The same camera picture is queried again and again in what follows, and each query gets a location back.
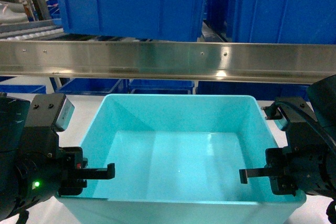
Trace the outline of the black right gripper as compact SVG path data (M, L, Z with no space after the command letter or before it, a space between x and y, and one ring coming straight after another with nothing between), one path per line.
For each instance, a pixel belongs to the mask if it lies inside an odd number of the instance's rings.
M288 145L265 151L265 168L240 169L242 184L248 178L269 177L275 195L295 195L302 190L308 195L335 196L335 155L312 129L286 130Z

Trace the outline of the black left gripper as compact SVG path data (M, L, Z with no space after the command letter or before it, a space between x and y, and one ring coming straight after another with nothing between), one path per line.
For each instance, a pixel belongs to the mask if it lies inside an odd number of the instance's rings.
M54 195L78 196L89 180L115 178L115 163L107 168L85 168L81 147L60 147L52 127L24 127L15 161L19 198L42 202Z

